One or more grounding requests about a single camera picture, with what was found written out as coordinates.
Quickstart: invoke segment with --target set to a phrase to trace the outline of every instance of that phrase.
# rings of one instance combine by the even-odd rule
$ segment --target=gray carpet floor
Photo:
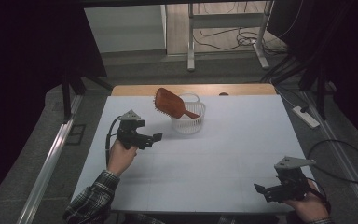
[[[253,53],[203,55],[196,58],[196,71],[186,71],[183,56],[133,56],[128,55],[117,60],[104,56],[103,60],[108,77],[102,80],[116,85],[130,84],[197,84],[197,83],[249,83],[257,82],[266,71],[262,70]],[[277,64],[282,56],[270,56],[271,65]],[[297,82],[300,75],[291,77],[282,85],[298,93]],[[76,182],[103,112],[106,97],[110,91],[84,79],[87,91],[78,109],[72,134],[68,137],[53,175],[48,183],[42,202],[38,207],[34,222],[63,223],[62,213],[72,198]],[[282,91],[282,95],[294,105],[302,101],[291,92]],[[324,140],[320,129],[310,129],[292,111],[285,102],[290,120],[304,153],[317,142]],[[325,99],[325,113],[338,139],[358,147],[358,131],[339,111],[332,95]],[[27,141],[21,155],[13,165],[0,186],[0,223],[16,223],[21,210],[34,185],[34,181],[48,155],[54,138],[60,129],[63,118],[61,87],[52,89],[46,96],[46,106]],[[358,170],[358,154],[348,153]],[[312,156],[325,169],[341,175],[335,157],[328,145],[321,146]],[[318,170],[312,169],[315,178],[321,182],[332,204],[331,216],[337,223],[358,223],[358,199],[350,184],[333,179]]]

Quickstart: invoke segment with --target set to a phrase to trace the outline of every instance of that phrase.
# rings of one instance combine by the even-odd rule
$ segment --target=brown hairbrush
[[[196,119],[200,116],[186,110],[182,98],[164,88],[157,90],[155,107],[157,110],[176,119],[181,118],[184,114],[188,115],[191,119]]]

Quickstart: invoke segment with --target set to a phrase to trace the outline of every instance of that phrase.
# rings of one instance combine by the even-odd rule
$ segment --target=white plastic basket
[[[195,114],[200,115],[196,119],[176,119],[171,117],[172,127],[179,133],[192,134],[198,132],[202,127],[203,118],[205,115],[205,104],[200,102],[200,98],[196,93],[184,92],[179,96],[192,95],[197,97],[195,102],[185,102],[185,108]]]

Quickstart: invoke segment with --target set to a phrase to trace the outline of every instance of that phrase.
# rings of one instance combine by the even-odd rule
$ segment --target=person's right hand
[[[312,181],[309,180],[308,182],[311,188],[316,189]],[[288,200],[284,201],[284,203],[292,206],[298,216],[306,223],[329,217],[327,209],[321,199],[310,192],[307,193],[302,201]]]
[[[137,149],[138,147],[126,149],[120,141],[116,140],[110,148],[107,170],[116,176],[121,176],[121,174],[131,165],[133,158],[136,156]]]

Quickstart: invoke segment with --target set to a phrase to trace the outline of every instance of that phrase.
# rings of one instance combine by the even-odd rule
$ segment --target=electrical outlet
[[[314,119],[309,113],[307,112],[301,112],[301,107],[300,106],[296,106],[295,108],[292,109],[293,112],[295,112],[295,114],[297,114],[304,122],[306,122],[308,124],[308,126],[310,126],[312,129],[318,127],[320,125],[320,123],[318,121],[316,121],[316,119]]]

